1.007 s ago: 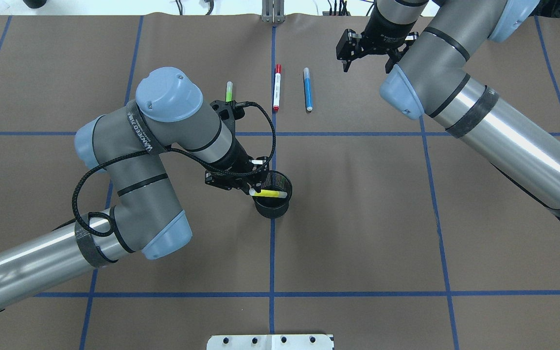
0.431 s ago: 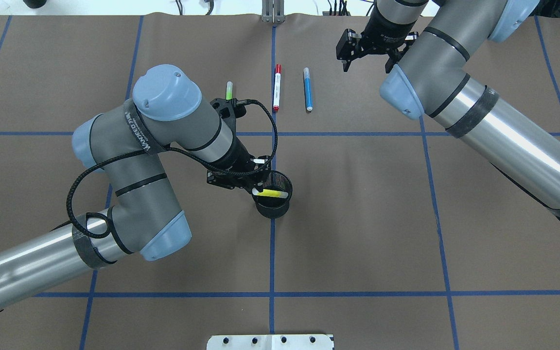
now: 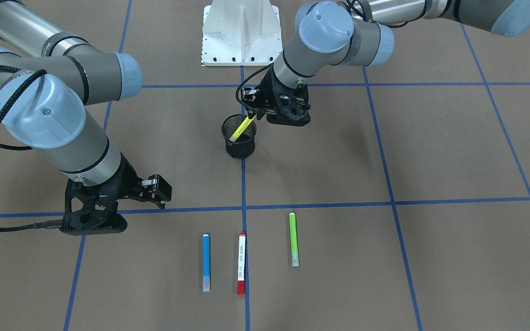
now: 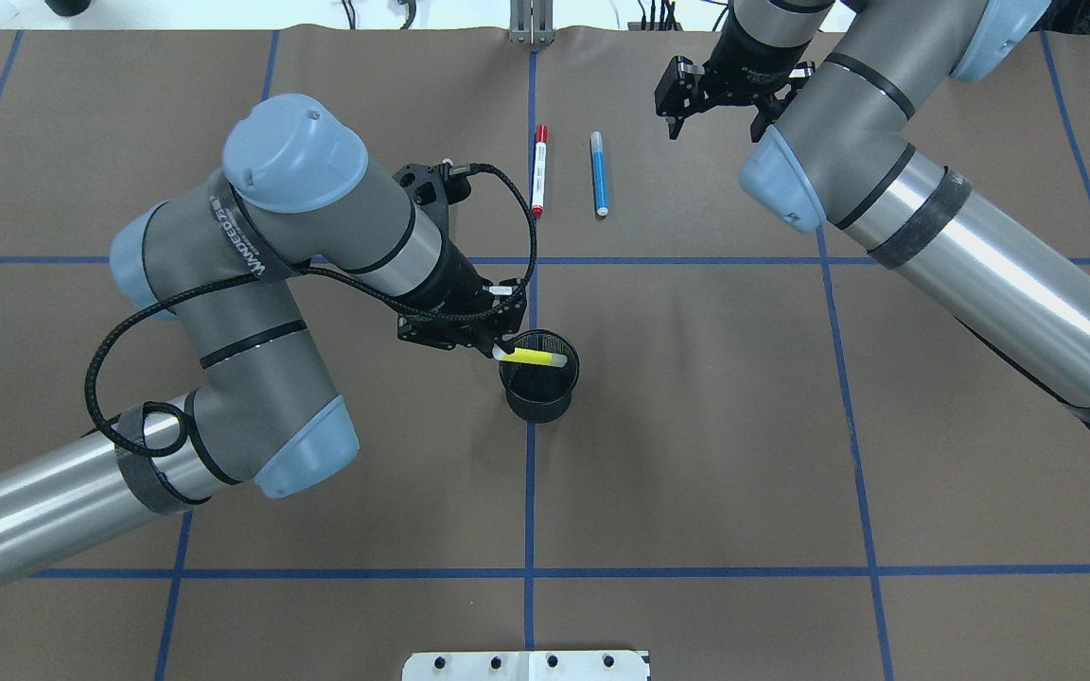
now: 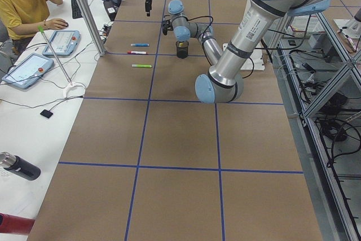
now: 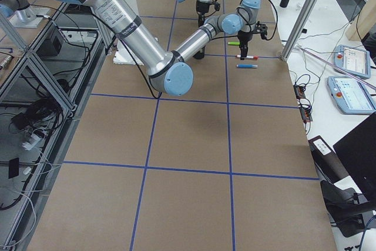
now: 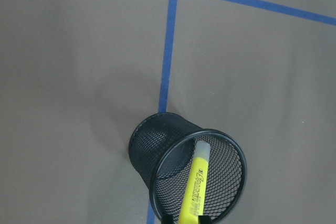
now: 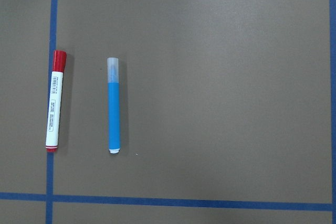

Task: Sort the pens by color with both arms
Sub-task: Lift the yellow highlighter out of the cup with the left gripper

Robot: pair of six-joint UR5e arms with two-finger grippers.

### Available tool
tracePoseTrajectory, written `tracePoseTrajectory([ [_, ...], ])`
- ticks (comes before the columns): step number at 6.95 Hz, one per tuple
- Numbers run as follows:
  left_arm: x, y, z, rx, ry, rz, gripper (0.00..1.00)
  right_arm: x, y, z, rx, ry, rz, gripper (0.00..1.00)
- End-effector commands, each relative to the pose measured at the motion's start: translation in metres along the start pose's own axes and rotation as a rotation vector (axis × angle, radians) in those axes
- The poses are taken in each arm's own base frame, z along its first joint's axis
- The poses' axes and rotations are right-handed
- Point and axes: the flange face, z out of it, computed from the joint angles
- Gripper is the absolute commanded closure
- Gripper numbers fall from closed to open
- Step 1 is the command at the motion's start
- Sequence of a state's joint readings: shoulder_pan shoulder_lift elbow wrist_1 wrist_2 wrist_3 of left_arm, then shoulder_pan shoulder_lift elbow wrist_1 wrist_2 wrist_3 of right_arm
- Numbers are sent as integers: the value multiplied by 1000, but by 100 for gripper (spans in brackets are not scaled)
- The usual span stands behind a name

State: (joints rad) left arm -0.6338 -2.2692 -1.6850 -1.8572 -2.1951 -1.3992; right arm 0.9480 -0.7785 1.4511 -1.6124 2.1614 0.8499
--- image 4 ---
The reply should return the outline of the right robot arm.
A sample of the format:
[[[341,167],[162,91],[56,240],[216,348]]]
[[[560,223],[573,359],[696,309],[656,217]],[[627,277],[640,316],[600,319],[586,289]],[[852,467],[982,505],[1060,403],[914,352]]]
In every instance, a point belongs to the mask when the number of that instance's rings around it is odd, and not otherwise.
[[[903,135],[944,80],[985,78],[1047,2],[853,1],[834,50],[806,63],[832,7],[731,1],[708,60],[663,70],[670,138],[752,105],[746,194],[802,233],[834,224],[1090,430],[1090,276]]]

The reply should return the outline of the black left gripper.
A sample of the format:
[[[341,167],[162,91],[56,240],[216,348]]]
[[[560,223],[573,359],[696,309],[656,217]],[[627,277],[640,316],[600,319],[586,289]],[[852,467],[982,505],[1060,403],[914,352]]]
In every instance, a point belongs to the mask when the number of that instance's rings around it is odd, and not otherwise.
[[[443,323],[427,316],[401,315],[397,337],[407,343],[446,352],[458,345],[472,346],[486,358],[509,361],[512,342],[506,337],[518,335],[522,328],[526,285],[522,277],[491,283],[455,244],[447,244],[428,279],[397,300],[432,313],[467,315],[494,311],[496,314],[477,323]]]

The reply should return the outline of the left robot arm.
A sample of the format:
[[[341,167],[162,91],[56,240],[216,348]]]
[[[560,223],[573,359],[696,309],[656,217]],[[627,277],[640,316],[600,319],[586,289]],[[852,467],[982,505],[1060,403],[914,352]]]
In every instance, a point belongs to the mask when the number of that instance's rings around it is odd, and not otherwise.
[[[0,587],[234,484],[284,498],[355,460],[355,428],[291,296],[293,277],[376,297],[398,314],[404,341],[510,355],[533,271],[493,284],[451,241],[449,208],[475,174],[514,189],[488,163],[385,171],[311,96],[255,105],[203,185],[117,234],[110,271],[137,311],[88,362],[92,430],[0,475]],[[105,360],[161,315],[182,325],[206,384],[108,417]]]

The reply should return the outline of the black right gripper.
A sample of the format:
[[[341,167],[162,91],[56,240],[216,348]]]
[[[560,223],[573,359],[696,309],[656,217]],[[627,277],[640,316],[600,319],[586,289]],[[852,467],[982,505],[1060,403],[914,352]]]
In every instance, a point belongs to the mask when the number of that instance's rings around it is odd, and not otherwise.
[[[813,76],[814,65],[800,59],[809,44],[776,47],[752,38],[720,38],[704,68],[673,56],[654,89],[655,115],[676,141],[701,100],[705,111],[720,105],[753,105],[756,115],[749,135],[758,144]]]

